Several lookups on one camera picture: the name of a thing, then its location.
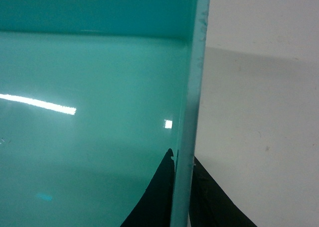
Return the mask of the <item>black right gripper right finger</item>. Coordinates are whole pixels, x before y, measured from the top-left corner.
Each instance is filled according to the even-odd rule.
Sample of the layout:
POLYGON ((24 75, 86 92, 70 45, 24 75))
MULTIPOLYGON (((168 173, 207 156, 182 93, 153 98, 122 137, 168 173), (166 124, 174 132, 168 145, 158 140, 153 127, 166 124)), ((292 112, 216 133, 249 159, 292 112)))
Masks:
POLYGON ((255 227, 194 158, 189 218, 192 227, 255 227))

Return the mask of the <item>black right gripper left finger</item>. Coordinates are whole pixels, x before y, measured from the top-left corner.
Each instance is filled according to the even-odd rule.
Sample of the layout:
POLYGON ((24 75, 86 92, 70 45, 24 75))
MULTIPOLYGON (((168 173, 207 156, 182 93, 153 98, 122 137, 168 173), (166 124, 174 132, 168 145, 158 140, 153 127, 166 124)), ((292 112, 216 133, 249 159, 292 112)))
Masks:
POLYGON ((168 149, 142 197, 123 221, 123 227, 170 226, 175 166, 168 149))

